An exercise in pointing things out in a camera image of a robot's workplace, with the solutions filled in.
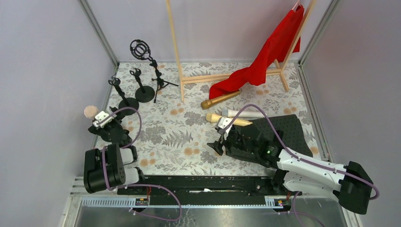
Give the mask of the black round-base mic stand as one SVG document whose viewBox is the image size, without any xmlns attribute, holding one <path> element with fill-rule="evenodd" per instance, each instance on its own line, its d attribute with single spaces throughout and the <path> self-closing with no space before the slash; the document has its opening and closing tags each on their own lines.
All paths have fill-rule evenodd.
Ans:
<svg viewBox="0 0 401 227">
<path fill-rule="evenodd" d="M 120 147 L 123 147 L 132 142 L 132 138 L 129 136 L 129 133 L 130 132 L 124 128 L 114 127 L 108 131 L 105 141 L 118 143 Z"/>
</svg>

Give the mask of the pink microphone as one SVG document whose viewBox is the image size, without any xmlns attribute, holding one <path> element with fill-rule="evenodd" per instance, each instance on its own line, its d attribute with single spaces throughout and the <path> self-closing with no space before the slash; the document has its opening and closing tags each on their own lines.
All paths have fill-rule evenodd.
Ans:
<svg viewBox="0 0 401 227">
<path fill-rule="evenodd" d="M 89 119 L 93 119 L 97 114 L 99 110 L 96 106 L 89 105 L 85 107 L 84 109 L 84 116 Z"/>
</svg>

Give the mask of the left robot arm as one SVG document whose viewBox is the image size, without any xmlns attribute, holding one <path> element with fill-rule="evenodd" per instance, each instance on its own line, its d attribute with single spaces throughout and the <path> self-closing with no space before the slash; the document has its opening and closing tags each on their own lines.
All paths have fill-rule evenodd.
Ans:
<svg viewBox="0 0 401 227">
<path fill-rule="evenodd" d="M 135 146 L 125 147 L 132 139 L 129 131 L 121 126 L 121 122 L 109 119 L 108 123 L 99 126 L 97 120 L 93 120 L 88 131 L 110 144 L 106 145 L 105 150 L 95 148 L 85 152 L 83 181 L 86 191 L 95 193 L 124 184 L 138 183 L 141 170 L 136 167 L 129 170 L 127 167 L 137 161 L 137 150 Z"/>
</svg>

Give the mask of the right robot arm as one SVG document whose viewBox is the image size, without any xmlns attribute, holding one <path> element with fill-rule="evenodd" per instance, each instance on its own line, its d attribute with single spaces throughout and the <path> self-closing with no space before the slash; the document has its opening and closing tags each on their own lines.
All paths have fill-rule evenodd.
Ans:
<svg viewBox="0 0 401 227">
<path fill-rule="evenodd" d="M 314 159 L 285 147 L 280 137 L 266 139 L 260 132 L 231 131 L 207 144 L 220 156 L 274 168 L 271 181 L 278 191 L 301 192 L 332 199 L 343 208 L 361 215 L 367 213 L 373 181 L 357 162 L 347 165 Z"/>
</svg>

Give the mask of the cream yellow microphone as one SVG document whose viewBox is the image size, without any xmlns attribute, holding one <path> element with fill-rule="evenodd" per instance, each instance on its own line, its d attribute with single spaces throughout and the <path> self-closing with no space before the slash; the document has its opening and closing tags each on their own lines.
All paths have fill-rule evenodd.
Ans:
<svg viewBox="0 0 401 227">
<path fill-rule="evenodd" d="M 208 113 L 208 114 L 206 114 L 206 120 L 211 123 L 218 123 L 220 120 L 224 120 L 224 121 L 230 123 L 232 121 L 232 118 L 223 117 L 223 116 L 217 115 L 215 113 Z M 252 124 L 251 121 L 242 120 L 242 119 L 236 119 L 236 120 L 234 120 L 234 123 L 233 123 L 233 125 L 236 125 L 236 126 L 248 126 L 251 124 Z"/>
</svg>

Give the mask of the white microphone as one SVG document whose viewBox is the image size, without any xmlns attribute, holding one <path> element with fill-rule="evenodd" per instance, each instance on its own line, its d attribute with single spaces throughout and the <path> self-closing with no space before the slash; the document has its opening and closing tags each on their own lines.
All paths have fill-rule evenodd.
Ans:
<svg viewBox="0 0 401 227">
<path fill-rule="evenodd" d="M 264 118 L 263 113 L 261 112 L 253 112 L 253 111 L 242 111 L 239 113 L 239 111 L 236 110 L 231 110 L 231 109 L 222 109 L 221 114 L 224 117 L 235 117 L 238 115 L 238 117 L 242 118 Z"/>
</svg>

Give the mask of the gold microphone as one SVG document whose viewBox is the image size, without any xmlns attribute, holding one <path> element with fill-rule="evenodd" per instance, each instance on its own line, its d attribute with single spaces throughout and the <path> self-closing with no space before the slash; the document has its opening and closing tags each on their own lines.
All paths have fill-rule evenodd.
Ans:
<svg viewBox="0 0 401 227">
<path fill-rule="evenodd" d="M 241 92 L 242 91 L 239 89 L 237 91 L 229 92 L 227 94 L 221 95 L 221 96 L 213 98 L 213 99 L 208 99 L 208 100 L 202 101 L 200 106 L 203 110 L 209 109 L 216 104 L 222 103 L 226 100 L 229 100 L 233 97 L 238 96 L 239 94 L 241 94 Z"/>
</svg>

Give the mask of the dark perforated foam mat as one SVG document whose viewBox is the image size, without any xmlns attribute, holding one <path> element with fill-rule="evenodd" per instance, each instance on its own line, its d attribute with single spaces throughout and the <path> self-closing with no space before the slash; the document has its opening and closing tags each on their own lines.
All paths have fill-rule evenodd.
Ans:
<svg viewBox="0 0 401 227">
<path fill-rule="evenodd" d="M 271 117 L 270 121 L 281 140 L 294 153 L 298 152 L 309 157 L 313 156 L 304 138 L 301 122 L 296 115 Z M 230 132 L 235 131 L 258 140 L 260 144 L 258 151 L 255 152 L 255 157 L 234 156 L 232 158 L 257 163 L 264 167 L 276 167 L 276 164 L 270 163 L 269 156 L 276 155 L 282 145 L 265 118 L 251 120 L 251 122 L 252 124 L 248 126 L 235 125 Z"/>
</svg>

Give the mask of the red cloth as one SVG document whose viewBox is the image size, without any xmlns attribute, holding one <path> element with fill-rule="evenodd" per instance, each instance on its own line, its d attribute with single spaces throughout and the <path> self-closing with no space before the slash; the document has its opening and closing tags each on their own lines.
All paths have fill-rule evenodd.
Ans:
<svg viewBox="0 0 401 227">
<path fill-rule="evenodd" d="M 226 80 L 212 85 L 209 98 L 213 99 L 229 92 L 239 90 L 244 84 L 259 86 L 266 82 L 266 70 L 274 60 L 282 62 L 291 47 L 296 32 L 304 16 L 305 8 L 298 5 L 290 10 L 266 40 L 253 63 L 235 71 Z"/>
</svg>

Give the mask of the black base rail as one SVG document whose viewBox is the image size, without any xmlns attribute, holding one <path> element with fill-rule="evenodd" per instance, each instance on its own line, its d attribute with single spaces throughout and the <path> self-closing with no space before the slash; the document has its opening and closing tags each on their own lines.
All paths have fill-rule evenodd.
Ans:
<svg viewBox="0 0 401 227">
<path fill-rule="evenodd" d="M 118 195 L 149 198 L 151 205 L 266 205 L 293 195 L 270 177 L 148 175 L 141 187 L 118 189 Z"/>
</svg>

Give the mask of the black tripod shock-mount stand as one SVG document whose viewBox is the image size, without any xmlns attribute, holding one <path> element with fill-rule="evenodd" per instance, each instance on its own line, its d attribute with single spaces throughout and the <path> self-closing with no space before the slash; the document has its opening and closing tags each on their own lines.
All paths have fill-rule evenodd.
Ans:
<svg viewBox="0 0 401 227">
<path fill-rule="evenodd" d="M 167 87 L 168 85 L 172 86 L 178 86 L 175 83 L 168 82 L 164 79 L 161 78 L 162 73 L 158 70 L 158 64 L 157 61 L 151 56 L 151 49 L 149 45 L 140 39 L 135 39 L 130 43 L 130 52 L 133 55 L 133 57 L 137 60 L 145 61 L 148 60 L 150 61 L 150 66 L 154 68 L 155 70 L 155 75 L 156 78 L 151 78 L 152 81 L 156 81 L 157 83 L 157 88 L 155 91 L 155 97 L 153 98 L 153 103 L 157 102 L 157 93 Z"/>
</svg>

